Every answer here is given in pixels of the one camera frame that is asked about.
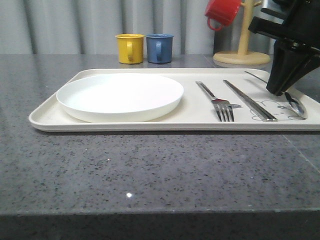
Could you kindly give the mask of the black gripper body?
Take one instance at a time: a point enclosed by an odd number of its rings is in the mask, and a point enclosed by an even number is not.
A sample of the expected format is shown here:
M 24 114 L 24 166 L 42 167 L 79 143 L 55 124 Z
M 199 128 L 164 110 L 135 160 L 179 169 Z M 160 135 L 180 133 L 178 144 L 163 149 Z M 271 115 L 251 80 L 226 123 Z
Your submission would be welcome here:
M 320 2 L 318 0 L 265 0 L 261 11 L 282 19 L 276 23 L 253 17 L 248 29 L 276 40 L 288 40 L 320 48 Z

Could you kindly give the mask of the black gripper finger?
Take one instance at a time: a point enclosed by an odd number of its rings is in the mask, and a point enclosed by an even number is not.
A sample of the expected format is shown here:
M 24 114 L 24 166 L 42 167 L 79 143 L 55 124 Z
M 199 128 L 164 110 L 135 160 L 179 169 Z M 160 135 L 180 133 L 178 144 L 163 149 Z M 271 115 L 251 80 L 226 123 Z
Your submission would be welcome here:
M 272 94 L 282 94 L 300 78 L 302 53 L 284 41 L 276 41 L 273 63 L 266 89 Z
M 298 80 L 320 66 L 320 54 L 280 51 L 276 61 L 279 67 L 276 73 L 276 95 L 281 96 Z

